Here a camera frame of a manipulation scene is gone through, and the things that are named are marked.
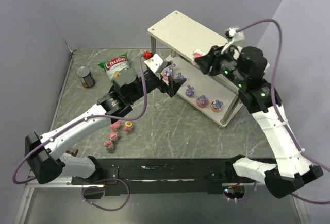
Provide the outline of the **pink white cupcake toy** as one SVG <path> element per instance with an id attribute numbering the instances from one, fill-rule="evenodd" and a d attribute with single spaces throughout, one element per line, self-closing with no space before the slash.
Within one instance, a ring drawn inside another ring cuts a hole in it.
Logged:
<path id="1" fill-rule="evenodd" d="M 196 66 L 196 61 L 195 61 L 196 58 L 204 56 L 205 53 L 200 49 L 196 49 L 193 51 L 192 55 L 193 55 L 193 59 L 192 59 L 193 65 Z"/>

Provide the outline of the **purple bunny blue ears toy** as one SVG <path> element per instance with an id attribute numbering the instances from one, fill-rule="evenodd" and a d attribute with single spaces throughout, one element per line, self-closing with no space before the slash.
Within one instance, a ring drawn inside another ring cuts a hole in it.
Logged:
<path id="1" fill-rule="evenodd" d="M 183 78 L 184 78 L 184 75 L 181 72 L 177 73 L 177 75 L 175 77 L 175 79 L 183 79 Z"/>

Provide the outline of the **pink cup toy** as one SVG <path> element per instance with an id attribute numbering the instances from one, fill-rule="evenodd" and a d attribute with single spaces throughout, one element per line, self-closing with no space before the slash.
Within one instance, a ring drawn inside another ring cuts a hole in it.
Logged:
<path id="1" fill-rule="evenodd" d="M 132 121 L 126 121 L 124 124 L 124 131 L 125 132 L 131 132 L 133 129 L 133 123 Z"/>

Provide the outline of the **small purple bunny head toy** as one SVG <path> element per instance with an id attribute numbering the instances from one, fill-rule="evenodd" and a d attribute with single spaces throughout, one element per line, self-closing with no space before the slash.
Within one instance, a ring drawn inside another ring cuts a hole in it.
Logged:
<path id="1" fill-rule="evenodd" d="M 187 85 L 187 88 L 185 90 L 185 95 L 189 98 L 194 96 L 194 87 Z"/>

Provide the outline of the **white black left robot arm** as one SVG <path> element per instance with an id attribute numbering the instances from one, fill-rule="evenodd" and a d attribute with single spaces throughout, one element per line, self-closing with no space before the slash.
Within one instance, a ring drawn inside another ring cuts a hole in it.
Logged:
<path id="1" fill-rule="evenodd" d="M 95 157 L 73 157 L 66 151 L 111 123 L 126 120 L 132 104 L 146 98 L 154 89 L 173 97 L 185 81 L 185 78 L 169 77 L 164 82 L 151 70 L 144 71 L 140 77 L 135 70 L 122 70 L 109 92 L 85 113 L 56 130 L 43 135 L 33 132 L 26 137 L 27 163 L 37 181 L 46 184 L 59 176 L 99 179 L 102 168 Z"/>

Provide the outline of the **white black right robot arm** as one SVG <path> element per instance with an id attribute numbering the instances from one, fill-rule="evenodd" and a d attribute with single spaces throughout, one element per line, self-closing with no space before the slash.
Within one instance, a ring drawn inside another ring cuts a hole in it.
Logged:
<path id="1" fill-rule="evenodd" d="M 238 87 L 240 101 L 261 127 L 273 151 L 275 163 L 263 163 L 238 155 L 226 162 L 228 178 L 243 177 L 266 185 L 276 198 L 282 198 L 323 175 L 320 166 L 302 156 L 287 128 L 284 106 L 278 94 L 271 98 L 271 84 L 264 79 L 268 65 L 262 50 L 245 47 L 234 58 L 234 50 L 222 52 L 213 46 L 195 64 L 205 75 L 224 75 Z"/>

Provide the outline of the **purple bunny pink base toy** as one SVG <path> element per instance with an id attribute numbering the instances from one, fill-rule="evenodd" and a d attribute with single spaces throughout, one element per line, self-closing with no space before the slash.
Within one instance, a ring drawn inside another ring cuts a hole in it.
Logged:
<path id="1" fill-rule="evenodd" d="M 176 64 L 171 61 L 171 64 L 166 68 L 163 72 L 162 76 L 163 79 L 168 81 L 168 78 L 173 76 L 173 69 L 176 67 Z"/>

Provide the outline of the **pink striped bunny toy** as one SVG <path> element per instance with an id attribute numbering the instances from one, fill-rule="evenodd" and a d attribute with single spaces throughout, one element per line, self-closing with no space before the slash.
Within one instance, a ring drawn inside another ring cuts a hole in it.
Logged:
<path id="1" fill-rule="evenodd" d="M 117 132 L 111 132 L 108 136 L 108 140 L 111 142 L 116 142 L 119 139 L 119 134 Z"/>

